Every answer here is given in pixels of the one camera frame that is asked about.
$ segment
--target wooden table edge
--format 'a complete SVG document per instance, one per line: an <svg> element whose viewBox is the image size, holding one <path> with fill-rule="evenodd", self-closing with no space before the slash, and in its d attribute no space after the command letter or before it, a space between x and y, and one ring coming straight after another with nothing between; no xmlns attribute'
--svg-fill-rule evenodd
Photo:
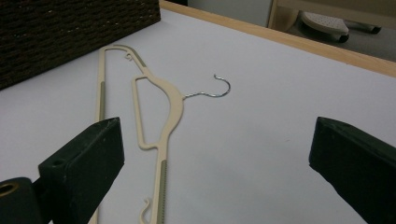
<svg viewBox="0 0 396 224"><path fill-rule="evenodd" d="M184 7L182 5L164 0L160 0L160 7L182 15L193 17L195 19L209 21L217 25L241 31L246 34L269 39L277 43L314 53L341 63L354 65L386 76L396 77L396 63L391 61L379 59L347 49L340 49L299 36L289 35L259 25L223 17L192 7Z"/></svg>

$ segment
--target woven basket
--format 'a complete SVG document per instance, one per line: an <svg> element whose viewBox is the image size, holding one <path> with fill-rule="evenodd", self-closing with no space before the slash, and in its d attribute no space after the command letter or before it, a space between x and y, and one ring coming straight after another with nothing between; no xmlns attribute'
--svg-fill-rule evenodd
<svg viewBox="0 0 396 224"><path fill-rule="evenodd" d="M161 19L158 0L0 3L0 90Z"/></svg>

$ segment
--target wall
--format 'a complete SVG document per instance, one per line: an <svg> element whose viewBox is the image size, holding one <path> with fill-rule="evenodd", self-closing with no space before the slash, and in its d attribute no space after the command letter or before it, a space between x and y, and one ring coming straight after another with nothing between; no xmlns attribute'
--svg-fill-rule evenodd
<svg viewBox="0 0 396 224"><path fill-rule="evenodd" d="M189 7L267 26L272 0L189 0Z"/></svg>

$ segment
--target metal hanger hook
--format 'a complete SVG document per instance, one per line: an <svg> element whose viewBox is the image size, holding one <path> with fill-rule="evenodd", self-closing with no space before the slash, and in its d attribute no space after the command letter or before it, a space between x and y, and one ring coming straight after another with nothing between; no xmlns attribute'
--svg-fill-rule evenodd
<svg viewBox="0 0 396 224"><path fill-rule="evenodd" d="M197 95L204 95L204 96L209 96L209 97L222 97L222 96L227 95L227 94L230 92L230 90L231 90L231 84L230 84L230 82L227 81L226 79L222 78L222 77L216 76L216 74L214 75L214 78L215 78L215 79L218 79L218 80L221 80L221 81L224 81L225 83L227 83L227 85L228 85L228 90L227 90L226 92L222 93L222 94L209 94L209 93L200 91L200 92L196 92L196 93L192 93L192 94L185 95L185 96L184 96L184 99L187 99L187 98L192 97L192 96L197 96Z"/></svg>

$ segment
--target clothes hanger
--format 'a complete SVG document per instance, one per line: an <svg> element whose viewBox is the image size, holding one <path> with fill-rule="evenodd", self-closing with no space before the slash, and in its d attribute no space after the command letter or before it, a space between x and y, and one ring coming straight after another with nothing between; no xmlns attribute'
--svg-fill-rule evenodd
<svg viewBox="0 0 396 224"><path fill-rule="evenodd" d="M134 99L134 117L136 121L136 130L137 130L137 141L138 145L143 150L150 150L153 148L157 148L157 162L156 162L156 174L154 181L154 193L153 199L146 199L146 206L140 213L139 222L140 224L163 224L164 223L164 209L165 209L165 189L166 189L166 167L167 167L167 148L170 134L178 125L181 116L183 114L183 101L187 98L197 95L204 95L209 97L222 97L228 94L231 90L231 84L226 79L222 77L217 77L214 75L215 79L222 80L228 85L228 90L222 94L209 94L206 92L196 92L188 95L182 95L180 91L171 83L161 78L155 77L147 68L146 64L137 54L137 52L123 45L113 45L106 46L100 49L99 56L99 74L98 74L98 92L97 92L97 103L96 103L96 116L95 120L99 121L105 118L105 54L107 50L110 49L120 49L126 52L125 58L129 61L134 61L136 65L139 67L142 72L141 76L135 77L132 80L132 89L133 89L133 99ZM140 114L140 105L138 99L137 92L137 80L146 78L148 81L160 88L168 98L170 104L170 112L165 122L160 139L151 144L147 144L145 141L145 137L143 135L143 125ZM150 222L146 221L145 214L149 210L151 206L151 219Z"/></svg>

